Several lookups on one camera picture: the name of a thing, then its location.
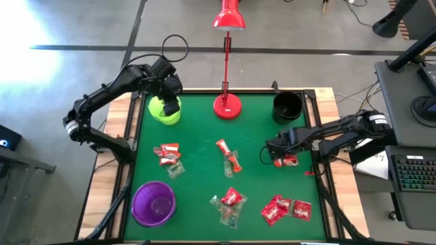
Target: green table surface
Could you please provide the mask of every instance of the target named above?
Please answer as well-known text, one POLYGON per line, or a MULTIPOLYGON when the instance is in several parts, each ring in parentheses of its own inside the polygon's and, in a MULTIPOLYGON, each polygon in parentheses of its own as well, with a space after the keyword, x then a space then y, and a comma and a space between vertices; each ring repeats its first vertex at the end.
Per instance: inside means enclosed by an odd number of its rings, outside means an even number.
MULTIPOLYGON (((127 214, 125 241, 134 240, 325 240, 320 202, 313 176, 306 176, 311 157, 298 155, 296 167, 276 168, 259 160, 260 148, 266 139, 282 129, 271 116, 273 94, 239 95, 243 111, 235 120, 221 120, 213 112, 216 95, 181 95, 182 116, 173 126, 154 120, 145 108, 131 197, 144 183, 160 180, 168 183, 177 198, 177 211, 160 227, 146 228, 127 214), (224 176, 223 154, 215 144, 224 139, 230 150, 237 150, 243 170, 233 178, 224 176), (153 147, 179 143, 181 161, 186 172, 172 180, 153 147), (221 214, 209 203, 217 195, 223 197, 229 187, 247 197, 238 220, 238 229, 222 225, 221 214), (285 216, 269 227, 261 215, 262 208, 274 195, 312 203, 310 221, 285 216)), ((286 127, 305 126, 304 116, 286 127)))

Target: purple bowl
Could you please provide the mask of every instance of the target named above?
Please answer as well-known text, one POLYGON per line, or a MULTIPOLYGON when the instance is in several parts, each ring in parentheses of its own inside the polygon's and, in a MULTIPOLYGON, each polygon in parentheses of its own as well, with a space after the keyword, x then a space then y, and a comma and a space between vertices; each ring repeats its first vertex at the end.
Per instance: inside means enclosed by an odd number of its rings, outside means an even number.
POLYGON ((176 195, 164 182, 151 181, 135 193, 131 215, 145 227, 156 227, 167 222, 176 211, 176 195))

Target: lime green cup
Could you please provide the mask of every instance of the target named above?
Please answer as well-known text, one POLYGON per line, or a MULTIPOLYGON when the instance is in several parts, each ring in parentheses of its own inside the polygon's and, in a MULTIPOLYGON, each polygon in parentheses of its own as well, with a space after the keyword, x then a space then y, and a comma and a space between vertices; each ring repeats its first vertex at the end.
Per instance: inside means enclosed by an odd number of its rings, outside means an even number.
POLYGON ((180 120, 182 110, 182 102, 180 101, 180 98, 177 97, 177 100, 180 110, 171 116, 165 116, 164 101, 154 96, 151 98, 149 103, 149 111, 151 116, 165 125, 175 125, 180 120))

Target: gray floor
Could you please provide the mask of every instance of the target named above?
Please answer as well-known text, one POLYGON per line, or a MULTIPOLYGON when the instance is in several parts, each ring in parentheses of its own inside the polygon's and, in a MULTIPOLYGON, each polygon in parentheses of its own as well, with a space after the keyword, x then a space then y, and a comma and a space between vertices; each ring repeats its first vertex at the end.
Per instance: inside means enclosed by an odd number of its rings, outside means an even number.
MULTIPOLYGON (((73 239, 86 195, 95 153, 69 140, 61 119, 75 99, 115 76, 124 52, 28 50, 30 45, 127 46, 140 0, 15 0, 0 15, 0 123, 23 135, 19 152, 57 165, 53 176, 39 174, 30 198, 11 233, 11 244, 47 244, 73 239)), ((337 50, 404 50, 413 42, 399 34, 384 39, 359 25, 342 1, 330 1, 325 16, 316 0, 243 0, 240 11, 247 30, 232 34, 233 47, 337 50)), ((148 0, 136 46, 160 46, 178 33, 190 46, 222 47, 224 33, 211 22, 218 0, 148 0)), ((363 22, 374 23, 390 11, 387 0, 369 0, 356 8, 363 22)), ((181 46, 168 42, 169 46, 181 46)), ((168 54, 174 57, 180 54, 168 54)), ((376 81, 373 64, 389 56, 320 54, 231 54, 230 86, 331 86, 350 95, 376 81)), ((191 53, 176 68, 185 87, 218 87, 223 79, 223 54, 191 53)), ((354 96, 362 100, 364 93, 354 96)), ((382 112, 381 93, 371 104, 382 112)), ((359 102, 339 104, 342 116, 354 113, 359 102)), ((95 113, 98 126, 108 108, 95 113)), ((392 223, 388 194, 362 193, 371 235, 377 240, 434 242, 435 232, 412 231, 392 223)))

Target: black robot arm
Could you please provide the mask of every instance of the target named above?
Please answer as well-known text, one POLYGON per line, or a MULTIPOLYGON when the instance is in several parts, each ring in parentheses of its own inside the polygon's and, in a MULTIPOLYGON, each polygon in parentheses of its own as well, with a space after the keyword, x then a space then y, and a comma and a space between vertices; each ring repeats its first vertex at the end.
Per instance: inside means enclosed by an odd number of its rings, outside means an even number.
POLYGON ((326 162, 331 155, 338 155, 340 149, 355 146, 358 141, 386 136, 390 126, 385 116, 377 111, 360 111, 340 120, 313 128, 293 128, 278 133, 277 138, 266 140, 266 147, 272 160, 310 150, 317 142, 319 160, 326 162), (334 140, 325 137, 339 135, 334 140))
POLYGON ((123 138, 113 138, 91 127, 91 116, 96 110, 128 92, 146 91, 163 99, 163 110, 167 116, 179 111, 176 92, 183 89, 175 74, 176 68, 164 57, 149 65, 128 65, 108 85, 83 99, 74 102, 73 108, 63 118, 69 137, 76 142, 92 142, 111 149, 119 161, 133 160, 133 152, 123 138))

